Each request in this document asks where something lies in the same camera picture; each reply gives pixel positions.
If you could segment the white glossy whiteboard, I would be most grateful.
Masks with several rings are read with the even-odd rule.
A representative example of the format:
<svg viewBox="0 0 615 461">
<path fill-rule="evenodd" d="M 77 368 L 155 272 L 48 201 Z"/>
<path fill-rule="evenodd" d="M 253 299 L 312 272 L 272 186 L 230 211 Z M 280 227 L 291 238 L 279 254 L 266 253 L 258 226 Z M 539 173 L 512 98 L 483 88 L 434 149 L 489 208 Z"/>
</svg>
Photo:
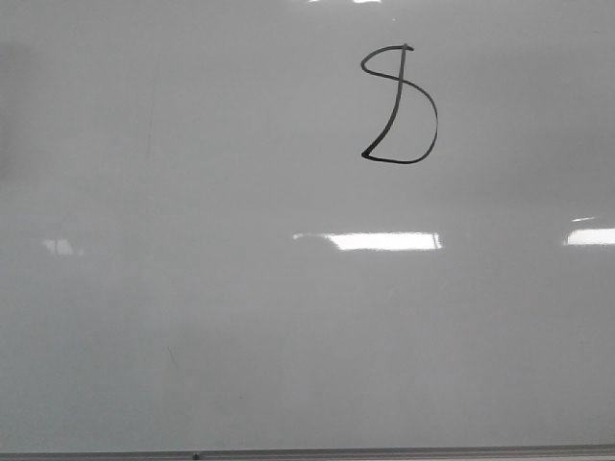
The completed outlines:
<svg viewBox="0 0 615 461">
<path fill-rule="evenodd" d="M 612 2 L 2 3 L 2 450 L 613 440 Z"/>
</svg>

